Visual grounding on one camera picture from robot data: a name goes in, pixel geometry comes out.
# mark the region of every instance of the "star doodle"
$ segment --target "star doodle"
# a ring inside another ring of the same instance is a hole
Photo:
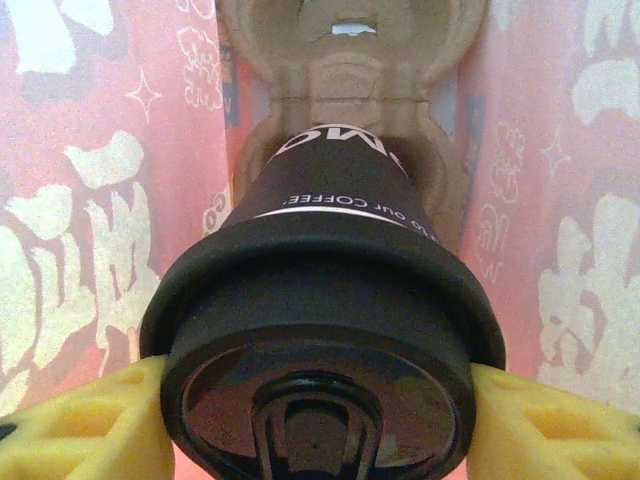
[[[547,161],[549,162],[549,170],[551,171],[551,180],[556,174],[556,170],[563,162],[570,162],[571,157],[564,153],[562,150],[562,146],[560,145],[560,127],[556,129],[556,135],[553,139],[553,143],[547,147],[540,149],[540,152],[547,157]]]
[[[147,83],[147,79],[144,76],[144,70],[140,67],[140,84],[138,88],[132,92],[125,93],[126,97],[133,98],[142,104],[142,108],[144,108],[144,116],[147,119],[147,123],[149,123],[149,109],[151,108],[151,103],[154,100],[162,97],[162,95],[149,87]]]

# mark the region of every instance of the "cardboard cup holder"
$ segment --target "cardboard cup holder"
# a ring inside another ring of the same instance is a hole
[[[431,115],[486,0],[219,0],[236,52],[268,85],[269,116],[236,163],[234,204],[276,150],[320,124],[382,139],[411,176],[442,244],[457,252],[468,178]]]

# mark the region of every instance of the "white stripe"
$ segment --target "white stripe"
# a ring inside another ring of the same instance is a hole
[[[367,135],[371,135],[373,137],[376,137],[378,140],[380,140],[380,138],[376,134],[371,133],[368,130],[364,130],[360,127],[356,127],[355,125],[347,125],[344,123],[325,123],[324,125],[316,125],[315,127],[311,127],[309,130],[317,130],[319,128],[346,128],[348,130],[357,130],[358,132],[366,133]]]
[[[296,213],[296,212],[329,212],[329,213],[342,213],[344,215],[355,215],[357,217],[366,217],[373,218],[375,220],[382,220],[383,222],[393,223],[394,225],[398,225],[399,227],[407,228],[405,225],[396,222],[395,220],[391,220],[389,218],[381,217],[380,215],[376,215],[374,213],[363,212],[362,210],[353,210],[351,208],[338,208],[338,207],[292,207],[292,208],[283,208],[281,210],[273,210],[271,212],[263,213],[262,215],[258,215],[256,218],[260,217],[268,217],[271,215],[281,215],[283,213]]]

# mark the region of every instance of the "pink background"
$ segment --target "pink background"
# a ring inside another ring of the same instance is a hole
[[[640,413],[640,1],[490,3],[458,76],[461,258],[511,371]],[[137,359],[266,114],[212,0],[92,4],[0,2],[0,415]]]

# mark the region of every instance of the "yellow plastic object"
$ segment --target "yellow plastic object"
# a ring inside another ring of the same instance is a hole
[[[0,419],[2,480],[169,480],[171,439],[160,412],[165,357]]]
[[[640,417],[473,366],[470,480],[640,479]]]

